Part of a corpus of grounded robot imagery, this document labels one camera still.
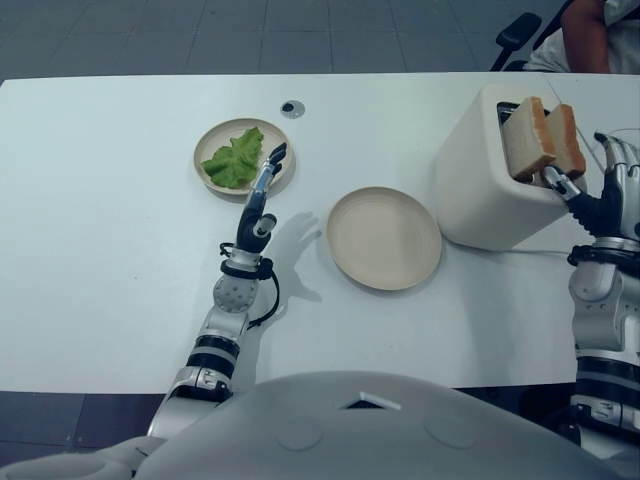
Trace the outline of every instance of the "cable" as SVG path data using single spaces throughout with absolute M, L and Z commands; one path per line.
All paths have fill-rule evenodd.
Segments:
M 564 252 L 562 250 L 528 250 L 528 249 L 520 249 L 520 248 L 512 248 L 511 250 L 507 250 L 503 253 L 526 253 L 526 254 L 547 254 L 547 255 L 564 255 L 569 256 L 571 252 Z
M 247 327 L 247 330 L 251 330 L 253 327 L 259 327 L 260 325 L 262 325 L 262 323 L 269 320 L 271 317 L 273 317 L 273 315 L 278 310 L 278 307 L 280 306 L 280 282 L 278 282 L 278 277 L 276 276 L 276 272 L 274 272 L 273 270 L 271 271 L 271 280 L 273 280 L 273 284 L 276 286 L 276 301 L 273 303 L 273 306 L 267 313 L 265 313 L 260 318 L 251 320 L 249 322 L 249 326 Z

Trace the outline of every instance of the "metal arm segment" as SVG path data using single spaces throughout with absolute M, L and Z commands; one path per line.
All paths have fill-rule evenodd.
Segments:
M 156 413 L 149 435 L 169 438 L 208 414 L 231 396 L 231 378 L 240 353 L 240 337 L 249 328 L 248 312 L 259 280 L 272 276 L 273 263 L 260 255 L 271 239 L 276 217 L 264 214 L 267 192 L 287 145 L 264 162 L 245 203 L 236 242 L 222 244 L 223 275 L 213 289 L 214 305 L 207 314 L 189 355 Z

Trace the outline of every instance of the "plate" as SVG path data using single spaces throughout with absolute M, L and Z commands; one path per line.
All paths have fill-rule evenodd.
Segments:
M 442 250 L 438 224 L 427 209 L 385 187 L 345 195 L 331 210 L 327 240 L 345 274 L 379 290 L 417 285 L 436 269 Z
M 265 122 L 264 120 L 258 120 L 255 118 L 238 118 L 236 120 L 230 120 L 228 122 L 221 123 L 220 125 L 216 125 L 205 133 L 198 142 L 198 145 L 196 145 L 196 150 L 193 154 L 194 166 L 196 168 L 196 172 L 198 172 L 198 176 L 207 187 L 215 190 L 216 192 L 226 193 L 227 195 L 246 195 L 249 193 L 251 187 L 250 184 L 247 184 L 247 186 L 243 188 L 226 188 L 216 185 L 211 181 L 211 178 L 209 178 L 209 175 L 207 175 L 207 173 L 202 169 L 200 164 L 206 160 L 210 160 L 211 157 L 213 157 L 213 154 L 220 147 L 231 146 L 231 138 L 241 137 L 245 131 L 254 127 L 258 127 L 264 135 L 264 139 L 262 140 L 262 151 L 258 157 L 258 169 L 274 148 L 286 142 L 287 155 L 281 162 L 282 170 L 280 170 L 280 172 L 275 176 L 271 185 L 278 182 L 278 180 L 284 176 L 287 169 L 293 163 L 293 149 L 291 148 L 291 143 L 289 142 L 289 139 L 287 139 L 286 135 L 282 133 L 282 130 L 278 127 L 269 122 Z

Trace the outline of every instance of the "person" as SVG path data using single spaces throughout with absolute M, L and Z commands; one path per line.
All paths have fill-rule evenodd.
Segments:
M 524 70 L 640 74 L 640 0 L 574 0 Z

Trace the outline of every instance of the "person's arm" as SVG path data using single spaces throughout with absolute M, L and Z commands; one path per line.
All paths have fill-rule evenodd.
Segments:
M 604 22 L 605 0 L 574 0 L 560 20 L 572 72 L 611 73 Z

